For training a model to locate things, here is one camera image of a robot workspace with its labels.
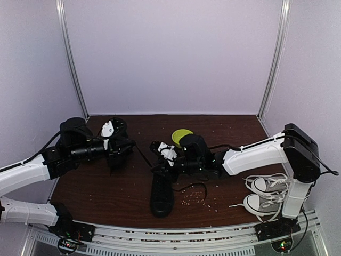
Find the black sneaker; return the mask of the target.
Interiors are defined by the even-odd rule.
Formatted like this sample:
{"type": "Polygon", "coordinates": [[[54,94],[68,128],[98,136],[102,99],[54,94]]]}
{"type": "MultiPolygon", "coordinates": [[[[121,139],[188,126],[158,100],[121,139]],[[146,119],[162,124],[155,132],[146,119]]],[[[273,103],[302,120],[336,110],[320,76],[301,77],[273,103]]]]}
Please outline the black sneaker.
{"type": "Polygon", "coordinates": [[[154,217],[165,218],[173,210],[174,189],[172,184],[179,178],[178,176],[161,176],[153,173],[150,210],[154,217]]]}
{"type": "Polygon", "coordinates": [[[113,117],[106,122],[109,135],[102,135],[110,137],[107,140],[107,165],[110,170],[110,175],[116,170],[123,167],[128,159],[128,156],[133,152],[135,142],[128,137],[127,123],[118,117],[113,117]]]}

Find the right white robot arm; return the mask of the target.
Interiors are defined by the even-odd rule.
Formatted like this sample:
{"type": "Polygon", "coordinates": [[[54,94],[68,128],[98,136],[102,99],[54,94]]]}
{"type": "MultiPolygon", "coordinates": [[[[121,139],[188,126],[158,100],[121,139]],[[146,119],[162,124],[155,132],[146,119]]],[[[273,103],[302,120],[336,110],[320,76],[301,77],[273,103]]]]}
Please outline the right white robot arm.
{"type": "Polygon", "coordinates": [[[302,205],[321,175],[316,142],[295,124],[265,140],[246,146],[219,145],[208,147],[204,138],[189,131],[173,133],[173,144],[153,142],[150,150],[158,160],[152,168],[150,197],[155,217],[168,216],[174,206],[172,184],[180,174],[202,174],[209,179],[224,179],[242,172],[274,164],[289,164],[293,175],[283,173],[250,175],[245,185],[250,195],[243,207],[251,214],[270,220],[277,235],[285,235],[294,226],[302,205]]]}

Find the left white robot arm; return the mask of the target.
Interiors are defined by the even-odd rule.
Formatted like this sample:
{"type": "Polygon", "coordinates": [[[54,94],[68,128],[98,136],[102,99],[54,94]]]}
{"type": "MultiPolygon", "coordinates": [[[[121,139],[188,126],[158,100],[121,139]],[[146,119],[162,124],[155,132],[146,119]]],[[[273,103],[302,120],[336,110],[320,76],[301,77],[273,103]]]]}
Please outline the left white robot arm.
{"type": "Polygon", "coordinates": [[[82,162],[104,157],[110,169],[121,165],[135,144],[129,141],[96,141],[84,145],[49,147],[36,156],[1,168],[1,222],[46,225],[73,236],[77,226],[62,203],[30,201],[27,196],[10,199],[13,193],[37,183],[55,180],[77,169],[82,162]]]}

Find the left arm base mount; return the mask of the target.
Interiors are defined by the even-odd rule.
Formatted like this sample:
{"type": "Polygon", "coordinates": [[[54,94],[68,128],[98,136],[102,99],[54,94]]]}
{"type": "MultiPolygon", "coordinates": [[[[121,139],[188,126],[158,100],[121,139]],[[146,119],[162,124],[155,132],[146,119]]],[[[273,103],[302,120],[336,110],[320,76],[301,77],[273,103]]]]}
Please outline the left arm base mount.
{"type": "Polygon", "coordinates": [[[95,233],[94,225],[76,221],[57,222],[55,226],[46,227],[59,238],[57,248],[62,255],[75,253],[85,246],[85,242],[91,242],[95,233]]]}

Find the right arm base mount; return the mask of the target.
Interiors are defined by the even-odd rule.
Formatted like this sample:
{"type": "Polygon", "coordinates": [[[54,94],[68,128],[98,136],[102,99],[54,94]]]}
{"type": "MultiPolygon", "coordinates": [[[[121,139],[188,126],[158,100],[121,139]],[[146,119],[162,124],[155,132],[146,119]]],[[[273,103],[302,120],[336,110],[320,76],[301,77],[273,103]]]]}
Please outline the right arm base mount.
{"type": "Polygon", "coordinates": [[[293,233],[301,230],[297,219],[279,218],[271,222],[255,225],[258,241],[271,242],[272,249],[277,253],[288,253],[294,247],[293,233]]]}

